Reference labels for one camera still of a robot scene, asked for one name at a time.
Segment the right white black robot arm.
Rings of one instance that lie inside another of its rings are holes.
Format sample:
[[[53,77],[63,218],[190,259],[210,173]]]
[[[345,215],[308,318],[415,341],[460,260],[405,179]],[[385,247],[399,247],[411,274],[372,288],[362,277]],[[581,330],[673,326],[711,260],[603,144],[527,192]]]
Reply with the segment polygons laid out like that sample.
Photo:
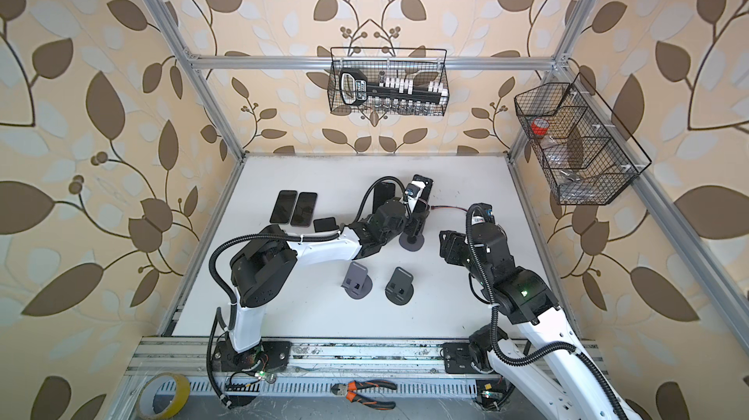
[[[444,231],[440,254],[481,284],[491,320],[469,338],[471,366],[497,374],[547,419],[637,419],[573,331],[536,272],[516,265],[492,208],[466,211],[464,232]]]

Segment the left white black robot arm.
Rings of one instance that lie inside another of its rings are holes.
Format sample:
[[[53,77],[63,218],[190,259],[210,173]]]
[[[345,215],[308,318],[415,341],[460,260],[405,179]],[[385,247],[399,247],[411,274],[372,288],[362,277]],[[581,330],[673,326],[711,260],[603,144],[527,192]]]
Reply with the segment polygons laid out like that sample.
[[[370,196],[382,182],[394,183],[402,197],[385,201],[367,217],[362,215],[364,207],[359,207],[354,221],[335,231],[293,235],[278,225],[268,225],[259,233],[233,238],[212,252],[209,273],[229,298],[229,315],[225,321],[222,310],[216,310],[206,349],[206,373],[226,408],[235,408],[236,403],[215,375],[215,357],[222,355],[215,344],[219,328],[229,356],[229,370],[256,375],[266,360],[261,355],[265,307],[278,296],[296,266],[354,262],[380,252],[403,234],[421,234],[430,213],[428,200],[433,180],[416,174],[405,185],[395,176],[384,176],[365,195]]]

